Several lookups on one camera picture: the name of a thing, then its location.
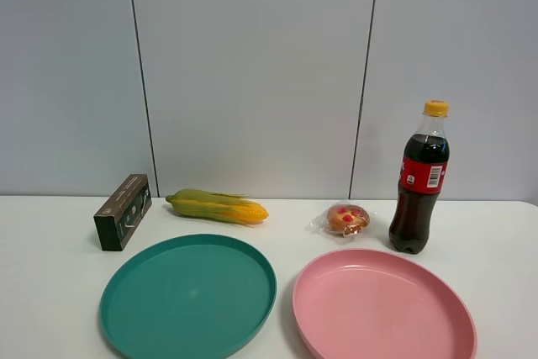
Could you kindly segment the yellow green toy corn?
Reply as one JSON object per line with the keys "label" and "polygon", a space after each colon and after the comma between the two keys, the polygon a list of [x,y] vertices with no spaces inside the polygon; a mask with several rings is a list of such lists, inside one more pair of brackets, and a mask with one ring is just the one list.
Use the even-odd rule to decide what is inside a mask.
{"label": "yellow green toy corn", "polygon": [[269,216],[262,205],[239,194],[185,188],[167,195],[166,201],[181,216],[229,224],[257,225]]}

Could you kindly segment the wrapped red-topped muffin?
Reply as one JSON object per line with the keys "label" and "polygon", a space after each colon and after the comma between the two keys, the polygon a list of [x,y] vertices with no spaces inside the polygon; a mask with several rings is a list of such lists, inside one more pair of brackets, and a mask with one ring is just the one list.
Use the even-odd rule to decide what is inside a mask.
{"label": "wrapped red-topped muffin", "polygon": [[370,214],[359,204],[348,200],[330,205],[311,220],[307,229],[335,237],[355,237],[371,222]]}

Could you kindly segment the cola bottle yellow cap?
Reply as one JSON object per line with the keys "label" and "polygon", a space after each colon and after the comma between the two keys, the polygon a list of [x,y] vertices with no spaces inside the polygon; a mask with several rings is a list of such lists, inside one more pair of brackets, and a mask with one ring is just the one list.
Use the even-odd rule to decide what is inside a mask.
{"label": "cola bottle yellow cap", "polygon": [[450,157],[444,132],[449,104],[425,103],[423,120],[403,151],[398,202],[388,235],[397,251],[416,255],[430,237],[430,220],[440,195]]}

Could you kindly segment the teal round plate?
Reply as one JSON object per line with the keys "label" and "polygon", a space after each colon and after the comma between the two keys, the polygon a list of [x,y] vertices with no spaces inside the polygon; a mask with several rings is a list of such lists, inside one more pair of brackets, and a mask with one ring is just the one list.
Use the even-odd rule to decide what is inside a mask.
{"label": "teal round plate", "polygon": [[113,274],[99,325],[126,358],[227,358],[258,334],[276,296],[276,274],[254,246],[185,235],[148,247]]}

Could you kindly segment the dark brown cardboard box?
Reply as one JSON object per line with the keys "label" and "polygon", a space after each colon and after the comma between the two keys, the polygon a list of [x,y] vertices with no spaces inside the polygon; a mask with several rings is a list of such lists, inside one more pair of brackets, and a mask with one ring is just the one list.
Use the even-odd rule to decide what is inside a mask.
{"label": "dark brown cardboard box", "polygon": [[94,214],[103,251],[122,251],[152,205],[146,174],[130,174]]}

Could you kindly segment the pink round plate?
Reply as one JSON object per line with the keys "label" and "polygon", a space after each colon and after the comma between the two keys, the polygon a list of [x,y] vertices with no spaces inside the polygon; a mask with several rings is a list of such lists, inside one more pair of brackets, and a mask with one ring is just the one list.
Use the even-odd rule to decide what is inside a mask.
{"label": "pink round plate", "polygon": [[474,358],[477,332],[459,296],[392,253],[332,251],[293,287],[293,314],[317,358]]}

